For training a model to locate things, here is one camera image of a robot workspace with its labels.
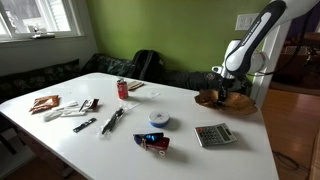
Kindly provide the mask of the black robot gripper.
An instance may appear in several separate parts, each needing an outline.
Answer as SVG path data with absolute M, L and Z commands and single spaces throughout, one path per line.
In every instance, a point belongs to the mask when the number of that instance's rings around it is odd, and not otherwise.
M 229 92 L 234 90 L 234 80 L 221 78 L 219 80 L 219 88 L 218 88 L 218 100 L 223 102 L 227 99 L 227 95 Z

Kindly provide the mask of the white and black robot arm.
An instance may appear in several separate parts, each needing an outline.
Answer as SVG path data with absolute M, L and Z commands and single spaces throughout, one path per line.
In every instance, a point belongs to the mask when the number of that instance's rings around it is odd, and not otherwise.
M 244 37 L 229 44 L 222 65 L 212 67 L 221 77 L 218 101 L 227 99 L 232 79 L 264 68 L 265 60 L 255 60 L 254 52 L 274 28 L 308 13 L 318 2 L 319 0 L 271 0 L 258 14 Z

